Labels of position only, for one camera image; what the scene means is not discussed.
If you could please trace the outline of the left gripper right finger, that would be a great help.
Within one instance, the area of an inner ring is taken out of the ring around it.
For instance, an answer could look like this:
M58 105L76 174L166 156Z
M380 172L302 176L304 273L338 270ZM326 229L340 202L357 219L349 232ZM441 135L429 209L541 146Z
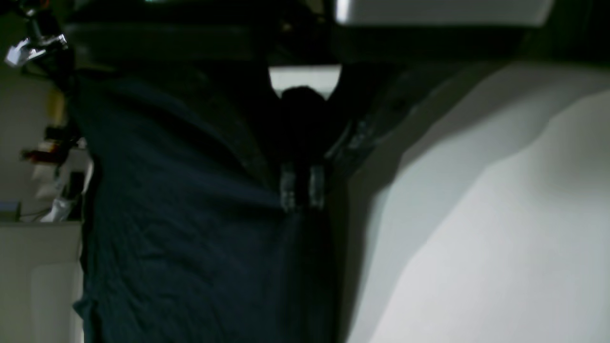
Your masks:
M322 211L326 200L326 171L322 164L309 169L309 208Z

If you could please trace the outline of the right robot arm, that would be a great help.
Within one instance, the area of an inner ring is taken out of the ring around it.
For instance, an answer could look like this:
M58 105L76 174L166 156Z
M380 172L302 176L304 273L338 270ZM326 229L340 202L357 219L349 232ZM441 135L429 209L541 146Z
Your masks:
M44 72L60 91L70 90L74 79L75 56L50 0L3 0L1 14L14 13L24 19L26 36L9 47L5 63L26 71L33 64Z

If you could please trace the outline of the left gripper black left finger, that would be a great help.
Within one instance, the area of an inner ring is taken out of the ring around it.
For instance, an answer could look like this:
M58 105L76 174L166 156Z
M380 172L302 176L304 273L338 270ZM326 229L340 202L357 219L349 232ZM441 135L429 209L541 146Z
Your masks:
M285 212L294 212L298 206L296 172L293 163L283 163L280 169L279 190L281 206Z

